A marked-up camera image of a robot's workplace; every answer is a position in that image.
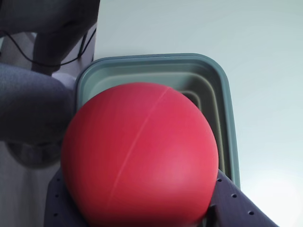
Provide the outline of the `blue grey gripper finger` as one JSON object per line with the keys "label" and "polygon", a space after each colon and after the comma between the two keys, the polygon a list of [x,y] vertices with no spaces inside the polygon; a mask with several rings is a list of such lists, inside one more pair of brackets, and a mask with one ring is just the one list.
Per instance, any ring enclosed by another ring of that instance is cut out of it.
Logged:
{"label": "blue grey gripper finger", "polygon": [[91,226],[69,193],[61,169],[58,169],[48,184],[46,196],[46,226]]}
{"label": "blue grey gripper finger", "polygon": [[202,227],[276,227],[222,171],[210,206],[201,221]]}

